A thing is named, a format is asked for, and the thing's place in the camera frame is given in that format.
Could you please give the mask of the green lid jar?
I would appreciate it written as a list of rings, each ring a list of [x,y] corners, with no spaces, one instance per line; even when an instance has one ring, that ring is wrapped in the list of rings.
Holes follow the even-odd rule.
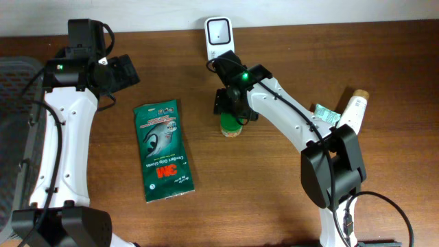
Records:
[[[228,113],[220,115],[221,133],[228,138],[237,137],[243,129],[243,120]]]

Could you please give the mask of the mint green tissue pack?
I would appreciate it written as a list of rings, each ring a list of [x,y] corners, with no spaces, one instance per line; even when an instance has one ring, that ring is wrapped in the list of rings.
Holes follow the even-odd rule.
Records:
[[[331,124],[332,126],[336,126],[341,119],[341,114],[336,113],[320,104],[316,104],[314,115],[321,120]]]

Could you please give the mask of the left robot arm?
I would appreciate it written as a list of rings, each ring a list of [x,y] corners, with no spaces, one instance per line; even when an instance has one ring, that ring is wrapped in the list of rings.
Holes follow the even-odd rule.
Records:
[[[102,110],[99,99],[113,97],[139,77],[127,55],[111,56],[106,23],[68,22],[69,44],[35,75],[45,110],[40,168],[28,209],[12,212],[12,230],[22,246],[126,246],[112,229],[110,215],[90,206],[87,187],[91,126]]]

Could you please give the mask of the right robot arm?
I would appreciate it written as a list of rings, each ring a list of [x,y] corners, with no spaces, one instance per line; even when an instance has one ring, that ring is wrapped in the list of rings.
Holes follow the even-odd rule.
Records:
[[[366,179],[357,133],[347,124],[334,127],[292,98],[264,66],[248,68],[233,51],[210,59],[217,74],[214,112],[236,121],[269,120],[300,153],[300,182],[320,210],[321,246],[357,246],[353,207]]]

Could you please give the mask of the white bamboo print tube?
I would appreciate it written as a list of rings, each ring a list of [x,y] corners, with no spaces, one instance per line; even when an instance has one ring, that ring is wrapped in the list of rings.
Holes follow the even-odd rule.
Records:
[[[365,90],[357,89],[354,91],[336,127],[339,128],[343,125],[347,125],[358,135],[366,112],[369,96],[369,93]]]

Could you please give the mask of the green 3M gloves packet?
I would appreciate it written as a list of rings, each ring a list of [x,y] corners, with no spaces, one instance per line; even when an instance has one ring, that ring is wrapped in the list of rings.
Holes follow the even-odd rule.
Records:
[[[134,109],[147,203],[195,190],[176,100]]]

